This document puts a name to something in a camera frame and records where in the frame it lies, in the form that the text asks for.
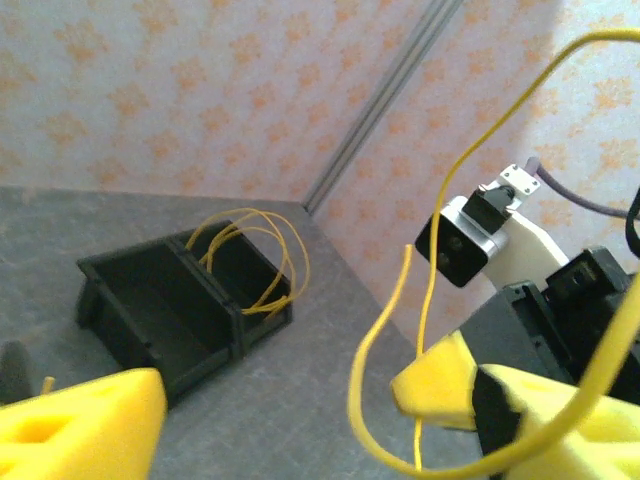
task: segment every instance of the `yellow sponge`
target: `yellow sponge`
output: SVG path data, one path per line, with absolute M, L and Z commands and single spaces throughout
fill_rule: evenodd
M 550 422 L 576 393 L 576 387 L 514 368 L 502 365 L 483 368 L 506 388 L 513 409 L 526 412 L 518 436 L 528 435 Z M 576 430 L 540 455 L 513 467 L 505 478 L 640 478 L 640 407 L 602 397 Z
M 444 337 L 391 382 L 398 409 L 426 423 L 475 430 L 476 363 L 459 331 Z
M 144 479 L 166 399 L 155 369 L 128 370 L 0 409 L 2 480 Z

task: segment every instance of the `gray table surface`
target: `gray table surface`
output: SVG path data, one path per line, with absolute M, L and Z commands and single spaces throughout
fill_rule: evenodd
M 380 308 L 296 204 L 0 188 L 0 339 L 24 342 L 36 372 L 55 376 L 58 388 L 118 371 L 100 341 L 74 323 L 83 282 L 75 261 L 248 205 L 298 228 L 313 265 L 309 289 L 291 325 L 169 412 L 151 479 L 399 478 L 363 451 L 345 413 L 353 353 Z M 279 263 L 277 245 L 255 241 Z M 371 352 L 363 393 L 370 430 L 407 459 L 412 422 L 396 411 L 389 381 L 412 354 L 388 327 Z M 438 428 L 427 428 L 423 451 L 425 465 L 440 468 L 479 455 L 475 435 Z

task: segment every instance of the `patterned wallpaper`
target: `patterned wallpaper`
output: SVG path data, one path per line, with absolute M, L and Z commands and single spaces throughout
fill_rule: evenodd
M 0 0 L 0 183 L 302 199 L 423 0 Z
M 428 219 L 445 172 L 562 46 L 594 28 L 640 25 L 640 1 L 469 0 L 378 125 L 318 214 L 329 237 L 386 302 L 402 246 Z M 601 43 L 561 67 L 469 160 L 449 190 L 469 195 L 506 165 L 539 155 L 561 182 L 626 208 L 640 176 L 640 47 Z M 585 212 L 547 187 L 523 207 L 569 257 L 609 247 L 625 268 L 623 221 Z M 415 337 L 428 264 L 416 256 L 395 321 Z M 427 344 L 457 327 L 492 292 L 484 278 L 458 290 L 440 277 Z

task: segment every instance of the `black plastic bin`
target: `black plastic bin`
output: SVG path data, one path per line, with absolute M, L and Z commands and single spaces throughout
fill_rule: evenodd
M 192 251 L 185 247 L 192 232 L 184 232 L 78 262 L 87 277 L 78 323 L 91 328 L 123 368 L 157 368 L 170 406 L 292 320 L 290 305 L 272 315 L 242 313 L 278 273 L 244 235 L 216 252 L 211 274 L 199 264 L 228 225 L 208 227 Z M 289 293 L 282 276 L 266 303 Z

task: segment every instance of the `orange floral pattern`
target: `orange floral pattern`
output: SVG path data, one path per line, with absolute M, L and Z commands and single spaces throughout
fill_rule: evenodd
M 317 215 L 381 303 L 393 288 L 403 245 L 424 226 L 444 175 L 463 150 L 571 38 L 639 23 L 640 10 L 631 0 L 606 7 L 551 0 L 463 3 Z M 640 166 L 635 129 L 640 49 L 616 46 L 614 52 L 611 45 L 588 46 L 561 66 L 469 159 L 447 198 L 469 195 L 510 163 L 523 164 L 535 155 L 568 187 L 627 208 Z M 523 213 L 549 231 L 567 255 L 601 244 L 637 270 L 620 221 L 581 210 L 546 186 Z M 376 237 L 383 232 L 384 241 L 372 241 L 372 232 Z M 417 256 L 394 318 L 408 336 L 417 330 L 426 275 L 426 262 Z M 438 282 L 427 344 L 456 328 L 492 293 L 481 276 L 464 291 Z
M 183 3 L 0 0 L 0 183 L 300 201 L 427 8 Z

